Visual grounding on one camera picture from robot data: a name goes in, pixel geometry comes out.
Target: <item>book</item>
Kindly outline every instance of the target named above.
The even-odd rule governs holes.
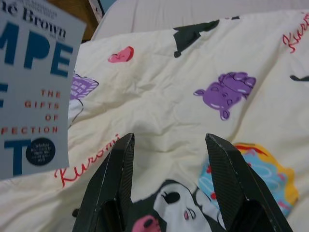
[[[0,0],[0,179],[68,167],[68,106],[85,23]]]

